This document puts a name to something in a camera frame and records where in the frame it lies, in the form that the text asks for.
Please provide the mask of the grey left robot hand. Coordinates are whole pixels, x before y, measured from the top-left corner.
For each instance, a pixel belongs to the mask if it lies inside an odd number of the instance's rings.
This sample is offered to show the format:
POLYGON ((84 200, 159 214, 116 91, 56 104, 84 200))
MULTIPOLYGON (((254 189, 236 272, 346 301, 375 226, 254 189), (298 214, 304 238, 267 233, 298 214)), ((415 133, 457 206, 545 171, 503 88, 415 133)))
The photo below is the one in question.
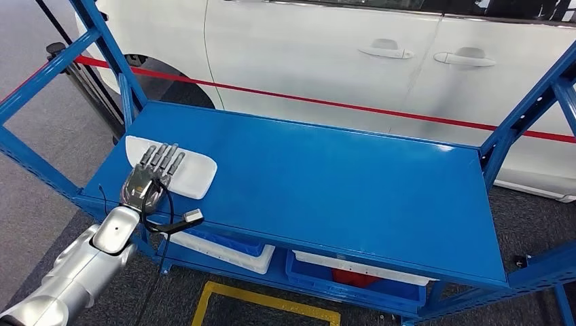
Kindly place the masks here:
POLYGON ((185 157, 179 145, 151 145, 125 180, 121 203, 140 213, 152 213, 166 194, 166 188, 185 157))

